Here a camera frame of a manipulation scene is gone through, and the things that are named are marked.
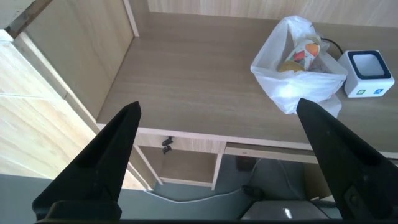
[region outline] small white device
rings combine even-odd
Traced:
[[[382,96],[394,84],[378,50],[348,50],[338,63],[348,71],[344,91],[349,98]]]

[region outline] light wood surface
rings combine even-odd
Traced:
[[[151,12],[398,27],[396,0],[148,0]]]
[[[135,148],[135,150],[138,152],[138,154],[141,156],[142,160],[145,162],[145,165],[148,167],[148,169],[152,172],[152,175],[155,177],[155,179],[158,181],[158,183],[160,185],[163,185],[162,180],[160,179],[160,177],[158,176],[158,173],[156,173],[155,168],[157,171],[159,171],[160,169],[158,167],[156,167],[158,164],[151,164],[148,159],[146,158],[146,156],[144,155],[144,153],[141,151],[139,146],[134,145],[133,146]]]
[[[148,190],[155,189],[155,175],[148,168],[147,164],[142,159],[141,155],[138,153],[135,147],[131,149],[129,166],[131,166],[131,168],[133,168],[140,176],[140,178],[145,182]]]
[[[278,21],[152,13],[133,41],[104,102],[106,124],[138,100],[140,133],[311,149],[297,115],[263,92],[250,64]],[[378,49],[394,74],[398,29],[315,24],[345,50]],[[330,53],[338,57],[332,46]],[[398,88],[348,99],[338,119],[387,157],[398,158]]]
[[[129,170],[126,170],[126,174],[124,175],[122,188],[131,190],[146,190],[144,185],[139,182],[138,178],[135,177]]]
[[[140,31],[145,28],[146,22],[148,20],[149,16],[148,2],[145,0],[124,0],[124,1],[128,2],[131,8],[131,14],[133,15],[134,23],[137,29],[136,31],[133,29],[134,35],[137,32],[136,36],[138,37]]]
[[[211,187],[217,155],[180,150],[164,155],[161,148],[141,146],[140,149],[164,182]]]
[[[42,177],[55,178],[95,136],[64,100],[0,102],[0,155]]]
[[[19,53],[37,70],[41,77],[63,98],[83,121],[95,132],[100,130],[95,125],[95,119],[83,105],[76,94],[65,83],[64,79],[47,60],[45,55],[37,48],[32,39],[21,32],[13,41],[13,45]]]
[[[157,134],[144,134],[137,133],[134,144],[138,146],[149,146],[149,147],[160,147],[162,148],[162,142],[166,140],[168,136],[162,136]],[[226,142],[213,141],[207,139],[195,139],[195,138],[181,138],[173,137],[173,143],[170,144],[172,149],[185,150],[185,151],[197,151],[197,152],[209,152],[209,153],[224,153]]]
[[[227,143],[225,154],[317,164],[313,151]]]
[[[132,32],[133,32],[135,37],[139,37],[138,28],[137,28],[137,24],[136,24],[136,20],[134,18],[134,15],[132,14],[130,1],[129,0],[123,0],[123,4],[124,4],[124,7],[126,8],[126,13],[127,13],[128,18],[129,18],[129,21],[130,21],[130,26],[131,26]]]
[[[211,184],[211,190],[216,189],[216,183],[218,178],[218,172],[220,171],[221,159],[223,158],[223,153],[217,154],[216,165],[214,168],[213,183]]]
[[[42,174],[38,174],[21,164],[20,161],[11,161],[0,155],[0,172],[7,175],[18,175],[23,177],[45,178]]]
[[[0,42],[0,95],[60,98],[12,42]]]
[[[96,118],[133,37],[122,0],[52,1],[26,33]]]
[[[34,0],[1,1],[0,29],[6,28],[16,19]]]

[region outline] black cable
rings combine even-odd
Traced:
[[[321,40],[325,40],[325,41],[331,42],[332,44],[336,45],[336,47],[338,48],[338,50],[340,51],[341,54],[344,53],[343,50],[341,49],[341,47],[336,42],[332,41],[331,39],[327,39],[327,38],[323,38],[322,37]]]

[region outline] blue label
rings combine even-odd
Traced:
[[[380,94],[382,91],[383,91],[383,89],[378,89],[373,94]]]

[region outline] black hook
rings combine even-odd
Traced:
[[[165,146],[165,147],[162,149],[162,152],[163,152],[163,154],[166,155],[166,152],[169,152],[169,151],[171,151],[171,150],[172,150],[172,148],[171,148],[170,146]]]
[[[169,144],[173,143],[172,137],[168,137],[166,140],[162,142],[162,146],[168,146]]]

